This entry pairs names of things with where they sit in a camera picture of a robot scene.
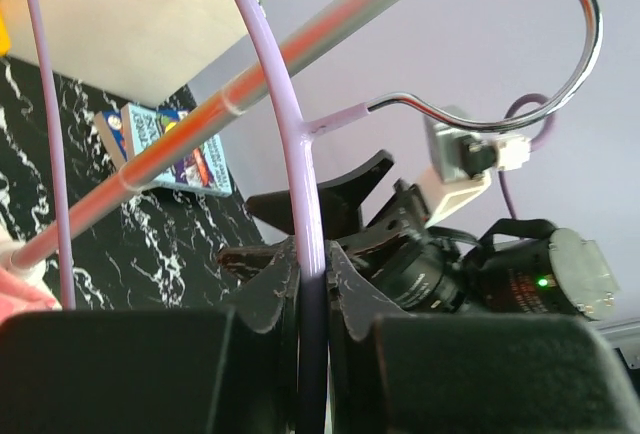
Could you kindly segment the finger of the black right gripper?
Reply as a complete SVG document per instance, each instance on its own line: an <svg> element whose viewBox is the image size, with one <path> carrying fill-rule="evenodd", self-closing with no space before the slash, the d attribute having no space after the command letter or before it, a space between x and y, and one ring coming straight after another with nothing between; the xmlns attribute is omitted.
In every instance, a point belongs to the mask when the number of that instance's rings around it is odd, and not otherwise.
<svg viewBox="0 0 640 434"><path fill-rule="evenodd" d="M217 254L217 262L241 282L255 279L288 282L299 276L293 237L271 245L225 247Z"/></svg>

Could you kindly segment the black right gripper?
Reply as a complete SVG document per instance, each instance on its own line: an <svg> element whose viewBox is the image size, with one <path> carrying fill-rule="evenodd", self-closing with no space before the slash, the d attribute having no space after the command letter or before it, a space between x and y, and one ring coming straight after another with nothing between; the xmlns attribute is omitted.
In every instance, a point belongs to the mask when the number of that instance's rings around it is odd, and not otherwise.
<svg viewBox="0 0 640 434"><path fill-rule="evenodd" d="M352 171L317 185L325 235L338 240L358 273L405 311L456 313L469 298L461 244L467 232L427 225L430 213L418 186L398 181L395 192L363 228L361 205L394 165L382 149ZM288 235L294 234L289 190L254 195L247 211Z"/></svg>

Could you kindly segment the lilac wire clothes hanger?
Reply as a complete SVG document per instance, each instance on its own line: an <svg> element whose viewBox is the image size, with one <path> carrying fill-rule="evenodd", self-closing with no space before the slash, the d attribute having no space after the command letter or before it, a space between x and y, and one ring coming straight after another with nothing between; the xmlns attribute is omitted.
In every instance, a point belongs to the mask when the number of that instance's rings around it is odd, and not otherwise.
<svg viewBox="0 0 640 434"><path fill-rule="evenodd" d="M131 198L176 159L207 140L264 97L272 101L285 155L291 192L298 264L302 275L300 351L296 429L320 433L324 429L327 392L326 264L321 214L311 144L324 132L353 119L347 112L314 122L304 120L291 83L293 75L324 55L398 0L335 0L285 43L278 44L256 0L235 0L249 31L258 63L226 84L178 126L149 149L129 161L75 205L62 190L63 151L57 98L37 0L27 0L39 58L48 126L52 135L52 163L56 191L56 220L9 257L14 269L28 269L52 253L59 256L63 303L73 307L71 240ZM603 20L597 0L578 0L584 12L586 36L574 72L540 108L499 122L467 121L413 95L389 94L372 104L380 109L402 103L452 127L473 132L508 132L537 123L563 107L591 74L600 53Z"/></svg>

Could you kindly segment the pink patterned shorts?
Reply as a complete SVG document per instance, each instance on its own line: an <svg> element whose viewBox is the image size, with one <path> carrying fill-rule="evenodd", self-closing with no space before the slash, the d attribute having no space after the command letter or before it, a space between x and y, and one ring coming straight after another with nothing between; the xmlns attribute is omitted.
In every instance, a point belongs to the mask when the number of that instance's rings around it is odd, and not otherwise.
<svg viewBox="0 0 640 434"><path fill-rule="evenodd" d="M20 269L9 263L9 255L23 245L1 227L1 322L32 311L60 310L62 306L44 282L46 262Z"/></svg>

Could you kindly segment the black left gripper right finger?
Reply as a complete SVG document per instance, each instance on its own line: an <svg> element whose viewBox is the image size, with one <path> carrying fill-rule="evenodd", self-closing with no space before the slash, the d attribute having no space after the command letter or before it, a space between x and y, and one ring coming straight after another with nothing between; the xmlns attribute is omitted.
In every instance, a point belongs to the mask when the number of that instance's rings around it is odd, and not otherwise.
<svg viewBox="0 0 640 434"><path fill-rule="evenodd" d="M635 433L618 356L564 315L409 314L326 249L337 433Z"/></svg>

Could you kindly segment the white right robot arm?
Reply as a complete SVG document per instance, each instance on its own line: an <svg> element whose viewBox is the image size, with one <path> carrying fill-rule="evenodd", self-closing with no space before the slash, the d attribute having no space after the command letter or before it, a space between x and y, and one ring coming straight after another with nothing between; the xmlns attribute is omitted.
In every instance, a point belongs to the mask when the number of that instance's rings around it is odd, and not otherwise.
<svg viewBox="0 0 640 434"><path fill-rule="evenodd" d="M398 180L369 223L361 205L393 166L384 151L319 184L322 229L405 311L576 315L602 321L618 284L598 245L545 219L496 221L481 237L435 225L420 184Z"/></svg>

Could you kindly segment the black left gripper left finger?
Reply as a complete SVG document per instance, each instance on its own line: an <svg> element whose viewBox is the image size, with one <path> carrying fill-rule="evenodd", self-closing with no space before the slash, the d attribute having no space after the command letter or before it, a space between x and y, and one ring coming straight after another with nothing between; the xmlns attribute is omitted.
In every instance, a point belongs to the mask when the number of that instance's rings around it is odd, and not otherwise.
<svg viewBox="0 0 640 434"><path fill-rule="evenodd" d="M52 311L1 327L5 433L283 433L299 276L202 309Z"/></svg>

